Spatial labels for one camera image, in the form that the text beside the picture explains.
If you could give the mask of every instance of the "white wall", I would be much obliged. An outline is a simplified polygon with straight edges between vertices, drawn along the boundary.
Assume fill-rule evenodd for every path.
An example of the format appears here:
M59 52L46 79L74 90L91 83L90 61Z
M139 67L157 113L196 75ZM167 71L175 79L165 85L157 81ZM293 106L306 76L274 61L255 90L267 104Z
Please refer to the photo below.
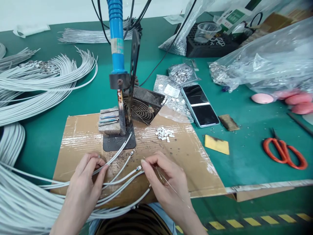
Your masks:
M185 12L188 0L152 0L145 18ZM133 16L138 17L146 0L135 0ZM131 0L123 1L124 19L130 14ZM108 20L108 5L101 0L103 20ZM61 24L97 21L91 0L2 0L0 32L13 30L18 24Z

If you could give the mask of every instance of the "red scissors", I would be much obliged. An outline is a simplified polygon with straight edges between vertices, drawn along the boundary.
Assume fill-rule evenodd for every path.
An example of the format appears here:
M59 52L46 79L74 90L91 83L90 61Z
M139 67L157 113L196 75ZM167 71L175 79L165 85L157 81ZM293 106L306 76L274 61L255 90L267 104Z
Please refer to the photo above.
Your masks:
M293 146L287 145L285 141L281 140L275 133L274 128L272 128L273 136L274 138L267 138L263 142L263 148L266 154L273 159L275 162L282 163L282 164L288 164L292 168L298 169L298 170L304 170L307 168L307 161L304 158L304 156ZM272 152L270 151L269 144L273 142L276 149L279 152L279 155L281 156L282 160L279 160L277 157L275 157ZM290 149L299 159L300 165L295 165L289 155L288 149Z

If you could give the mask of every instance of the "fan grille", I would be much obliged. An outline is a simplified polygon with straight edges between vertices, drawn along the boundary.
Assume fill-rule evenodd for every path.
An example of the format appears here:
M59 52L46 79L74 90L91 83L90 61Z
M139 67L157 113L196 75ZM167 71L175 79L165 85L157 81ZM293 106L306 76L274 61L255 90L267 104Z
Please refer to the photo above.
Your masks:
M124 97L124 109L125 114L128 114L128 97ZM133 98L133 104L131 109L131 119L150 123L154 118L153 109L146 103Z

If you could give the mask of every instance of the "right hand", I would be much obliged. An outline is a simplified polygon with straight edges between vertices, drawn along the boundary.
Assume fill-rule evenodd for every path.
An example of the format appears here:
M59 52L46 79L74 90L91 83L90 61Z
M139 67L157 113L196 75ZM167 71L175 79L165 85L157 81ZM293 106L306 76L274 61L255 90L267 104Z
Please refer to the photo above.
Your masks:
M157 200L169 217L186 234L207 234L192 207L184 170L160 151L141 160L141 165ZM153 165L163 169L168 176L168 183L160 182L153 170Z

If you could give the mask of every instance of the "phone screen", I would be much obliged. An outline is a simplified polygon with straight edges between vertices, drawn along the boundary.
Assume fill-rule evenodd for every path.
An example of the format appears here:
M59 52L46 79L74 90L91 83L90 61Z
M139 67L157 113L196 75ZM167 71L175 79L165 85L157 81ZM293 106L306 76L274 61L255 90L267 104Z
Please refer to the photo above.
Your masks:
M187 86L183 89L201 126L219 123L218 117L215 115L214 110L205 96L201 86Z

